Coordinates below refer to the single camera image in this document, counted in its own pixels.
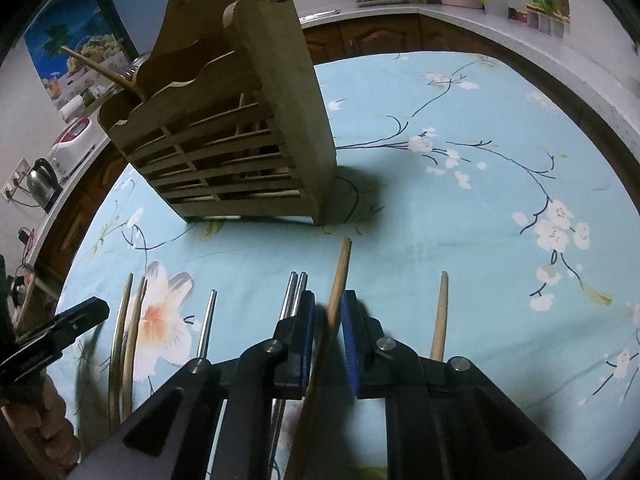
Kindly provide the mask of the person's left hand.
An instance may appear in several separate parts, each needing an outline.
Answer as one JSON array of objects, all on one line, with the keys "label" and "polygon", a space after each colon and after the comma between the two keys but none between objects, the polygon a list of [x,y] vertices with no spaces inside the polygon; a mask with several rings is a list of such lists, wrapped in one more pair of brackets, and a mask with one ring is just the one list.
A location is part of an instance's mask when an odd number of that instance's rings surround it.
[{"label": "person's left hand", "polygon": [[63,479],[77,465],[81,443],[66,417],[66,403],[48,374],[13,400],[2,398],[1,414],[44,478]]}]

